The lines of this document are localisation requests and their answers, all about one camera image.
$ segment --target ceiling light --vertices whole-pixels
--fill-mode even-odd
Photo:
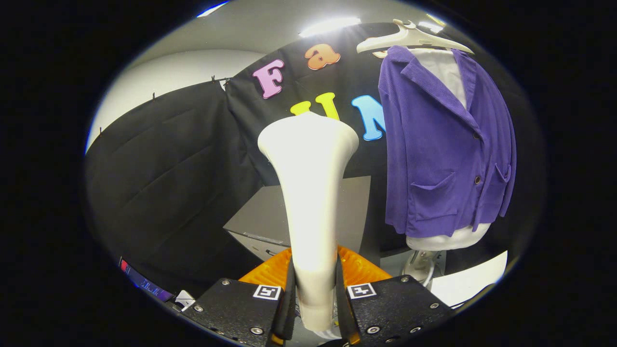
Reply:
[[[320,22],[306,28],[300,33],[301,37],[308,37],[316,34],[325,33],[334,29],[348,27],[349,25],[360,24],[360,19],[357,17],[335,18]]]
[[[439,33],[444,27],[440,27],[437,24],[429,23],[429,22],[420,22],[418,23],[419,27],[425,27],[430,29],[433,33]]]
[[[197,18],[199,18],[199,17],[205,17],[205,16],[207,16],[207,15],[209,15],[209,14],[213,13],[214,11],[218,10],[218,9],[219,9],[219,7],[221,7],[222,5],[225,5],[227,2],[229,2],[229,1],[225,1],[225,2],[223,2],[223,3],[221,3],[221,4],[219,4],[219,5],[216,5],[216,6],[214,6],[214,7],[211,7],[211,8],[209,8],[209,9],[207,9],[204,13],[202,13],[202,14],[198,15],[198,16],[197,16]]]
[[[434,20],[435,23],[441,25],[442,27],[445,27],[445,22],[443,20],[441,20],[441,19],[439,19],[439,18],[437,18],[437,17],[435,17],[433,15],[429,15],[429,14],[426,14],[426,16],[429,17],[430,19]]]

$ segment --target clothes hanger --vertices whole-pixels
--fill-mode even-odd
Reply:
[[[469,48],[460,43],[420,31],[411,20],[409,20],[409,24],[404,24],[403,21],[398,19],[392,21],[399,26],[398,33],[378,38],[368,38],[356,46],[356,51],[360,53],[373,49],[390,48],[392,46],[431,46],[454,48],[460,51],[473,53]]]

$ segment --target jacket lapel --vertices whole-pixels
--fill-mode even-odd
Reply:
[[[468,108],[465,109],[456,96],[454,96],[454,94],[452,94],[452,92],[435,75],[424,68],[410,51],[406,49],[405,51],[408,54],[408,56],[405,57],[408,64],[401,71],[401,75],[416,83],[436,101],[441,103],[450,112],[459,117],[465,124],[467,124],[467,126],[478,134],[481,134],[478,124],[468,111],[471,103],[473,102],[473,90],[476,85],[476,66],[467,62],[465,62],[464,65],[461,65],[460,61],[462,60],[462,57],[459,56],[457,58],[457,52],[455,52],[454,49],[452,50],[461,71],[461,79],[465,89],[465,98]]]

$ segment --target purple jacket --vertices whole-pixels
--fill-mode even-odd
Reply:
[[[516,175],[514,129],[497,86],[464,52],[452,50],[467,108],[406,48],[381,65],[386,122],[386,223],[411,237],[505,215]]]

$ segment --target jacket pocket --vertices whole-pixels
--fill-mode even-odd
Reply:
[[[510,173],[512,168],[508,165],[505,174],[499,170],[497,164],[493,165],[493,173],[489,185],[485,187],[486,194],[481,202],[481,218],[480,223],[492,223],[497,218],[501,205],[503,203],[503,196],[505,194],[505,188],[510,181]]]
[[[489,186],[486,187],[486,195],[484,196],[484,204],[498,204],[501,206],[505,187],[510,181],[510,172],[512,168],[508,165],[505,175],[499,170],[499,166],[493,166],[494,171],[491,175]]]
[[[416,220],[432,219],[458,213],[456,196],[452,194],[456,173],[452,172],[436,185],[411,184]]]

